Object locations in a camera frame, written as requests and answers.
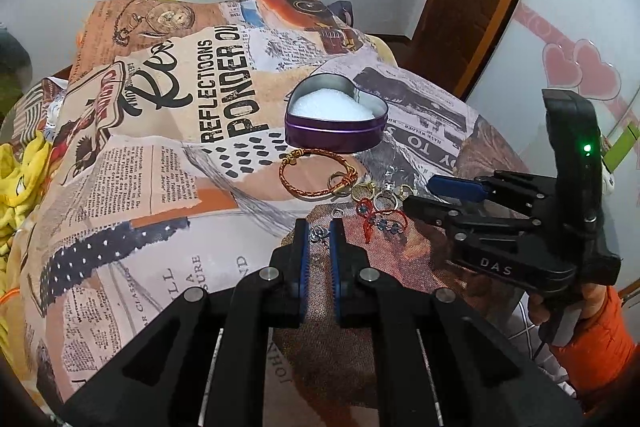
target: person's arm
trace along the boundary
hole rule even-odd
[[[606,399],[607,389],[631,364],[638,347],[625,328],[622,304],[613,287],[591,285],[583,293],[586,317],[578,323],[571,342],[551,346],[551,352],[569,374],[585,409],[590,409]],[[534,299],[531,315],[535,323],[548,319],[540,298]]]

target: heart-shaped box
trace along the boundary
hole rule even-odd
[[[367,107],[372,120],[335,121],[295,116],[289,107],[301,96],[318,89],[336,89]],[[385,130],[388,105],[381,98],[359,90],[341,74],[318,73],[302,80],[291,93],[284,117],[285,140],[293,147],[316,148],[337,153],[353,153],[371,149],[380,143]]]

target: baseboard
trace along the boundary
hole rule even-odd
[[[411,45],[411,39],[406,35],[388,35],[385,33],[372,33],[373,36],[382,39],[385,42],[400,42],[401,44]]]

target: human hand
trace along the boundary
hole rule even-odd
[[[582,285],[582,296],[584,297],[584,308],[580,314],[581,319],[590,319],[600,311],[607,297],[607,287],[587,283]],[[529,320],[539,326],[543,322],[547,322],[551,316],[549,310],[546,309],[542,296],[533,294],[529,296]]]

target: das logo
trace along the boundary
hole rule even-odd
[[[490,264],[490,261],[486,257],[482,257],[480,260],[480,266],[483,268],[489,268]],[[511,266],[500,266],[498,263],[493,263],[489,270],[498,272],[500,275],[511,275],[512,268]]]

